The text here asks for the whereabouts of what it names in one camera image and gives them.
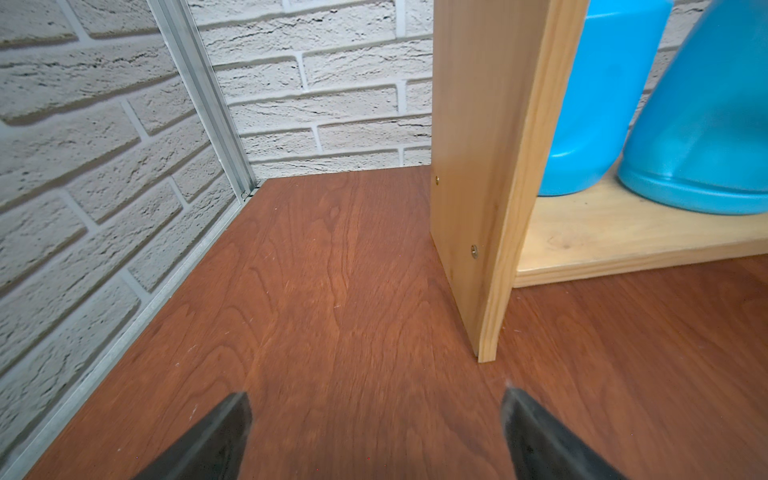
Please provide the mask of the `blue pressure sprayer bottle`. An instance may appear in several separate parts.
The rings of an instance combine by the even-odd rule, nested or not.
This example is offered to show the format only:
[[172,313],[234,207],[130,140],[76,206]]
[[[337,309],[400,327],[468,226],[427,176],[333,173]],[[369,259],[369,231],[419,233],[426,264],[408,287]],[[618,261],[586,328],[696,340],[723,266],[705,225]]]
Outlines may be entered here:
[[538,194],[596,184],[620,156],[673,3],[591,1]]

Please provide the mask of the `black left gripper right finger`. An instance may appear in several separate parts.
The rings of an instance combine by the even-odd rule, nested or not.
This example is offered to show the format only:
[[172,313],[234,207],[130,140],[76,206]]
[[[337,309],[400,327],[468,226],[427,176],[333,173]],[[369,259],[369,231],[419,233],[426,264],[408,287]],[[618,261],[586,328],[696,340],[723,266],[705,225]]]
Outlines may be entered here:
[[501,426],[518,479],[624,477],[523,389],[505,390]]

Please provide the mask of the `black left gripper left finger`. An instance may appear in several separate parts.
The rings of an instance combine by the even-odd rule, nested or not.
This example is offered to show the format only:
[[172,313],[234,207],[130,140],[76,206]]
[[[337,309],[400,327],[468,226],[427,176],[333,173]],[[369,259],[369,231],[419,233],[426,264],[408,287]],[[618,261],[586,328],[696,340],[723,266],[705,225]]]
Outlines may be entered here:
[[231,393],[135,479],[237,479],[251,425],[247,393]]

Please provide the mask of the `small blue spray bottle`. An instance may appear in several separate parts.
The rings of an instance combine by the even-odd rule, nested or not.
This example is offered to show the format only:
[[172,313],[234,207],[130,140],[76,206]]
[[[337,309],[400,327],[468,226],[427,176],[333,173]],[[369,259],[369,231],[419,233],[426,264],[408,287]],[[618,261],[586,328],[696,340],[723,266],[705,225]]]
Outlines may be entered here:
[[617,176],[684,210],[766,212],[766,2],[709,5],[634,123]]

